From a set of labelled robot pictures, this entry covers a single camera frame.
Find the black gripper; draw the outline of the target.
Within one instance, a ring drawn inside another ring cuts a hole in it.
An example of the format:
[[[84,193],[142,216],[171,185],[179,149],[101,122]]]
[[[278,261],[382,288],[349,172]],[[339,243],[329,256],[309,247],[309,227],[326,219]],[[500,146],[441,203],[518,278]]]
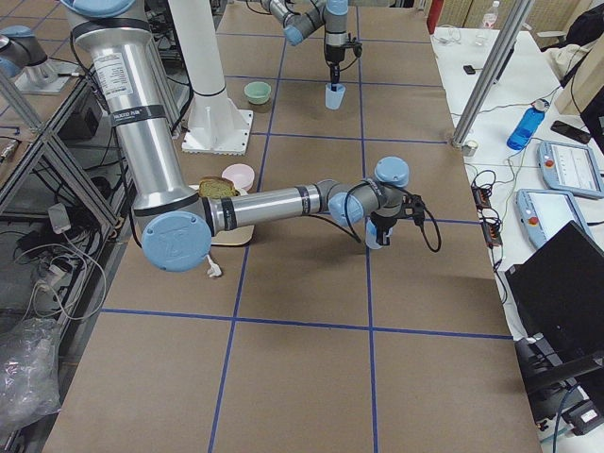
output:
[[[344,61],[344,48],[325,44],[324,57],[326,64],[329,66],[330,89],[336,92],[340,83],[340,64]]]
[[[386,217],[372,212],[370,220],[377,231],[377,243],[379,245],[389,245],[391,229],[396,225],[397,218],[394,216]]]

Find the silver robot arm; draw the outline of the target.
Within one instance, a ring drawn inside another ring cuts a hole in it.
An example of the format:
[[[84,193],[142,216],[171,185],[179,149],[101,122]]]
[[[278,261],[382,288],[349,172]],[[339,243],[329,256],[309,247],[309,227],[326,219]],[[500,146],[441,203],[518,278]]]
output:
[[[262,10],[246,6],[255,13],[276,18],[282,25],[284,36],[291,46],[297,46],[315,31],[324,29],[324,58],[329,69],[327,93],[344,93],[345,87],[340,83],[341,64],[348,49],[353,49],[359,42],[348,31],[348,2],[341,0],[310,1],[311,7],[303,12],[295,11],[288,6],[288,1],[258,1]]]
[[[156,267],[185,272],[205,260],[219,232],[322,212],[340,226],[365,221],[373,248],[389,243],[409,198],[406,161],[381,159],[373,176],[355,185],[324,180],[216,200],[201,196],[181,174],[164,90],[152,73],[143,3],[68,1],[64,7],[74,43],[92,58],[137,190],[133,210],[143,253]],[[242,153],[253,114],[227,95],[209,3],[175,1],[170,10],[193,90],[185,149]]]

